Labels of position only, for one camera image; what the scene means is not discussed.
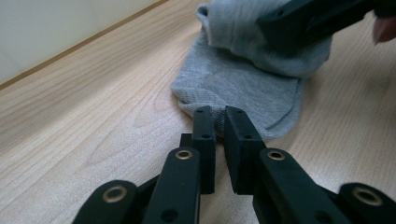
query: sock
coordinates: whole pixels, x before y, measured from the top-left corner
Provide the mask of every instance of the sock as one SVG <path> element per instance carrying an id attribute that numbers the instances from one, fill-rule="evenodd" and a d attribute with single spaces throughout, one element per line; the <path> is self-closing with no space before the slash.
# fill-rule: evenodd
<path id="1" fill-rule="evenodd" d="M 256 20 L 279 0 L 213 0 L 198 6 L 203 28 L 171 85 L 190 116 L 210 105 L 219 136 L 226 105 L 247 112 L 264 140 L 284 135 L 298 118 L 304 81 L 328 58 L 331 39 L 284 55 L 265 47 Z"/>

